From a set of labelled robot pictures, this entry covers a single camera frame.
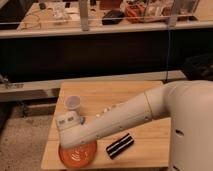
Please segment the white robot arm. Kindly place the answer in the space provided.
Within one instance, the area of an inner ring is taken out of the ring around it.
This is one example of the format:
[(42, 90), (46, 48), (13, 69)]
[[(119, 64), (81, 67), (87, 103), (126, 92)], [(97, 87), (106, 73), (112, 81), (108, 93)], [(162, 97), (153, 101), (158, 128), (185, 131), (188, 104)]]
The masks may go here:
[(168, 171), (213, 171), (213, 81), (175, 81), (146, 90), (83, 125), (56, 119), (60, 146), (86, 145), (144, 123), (171, 119)]

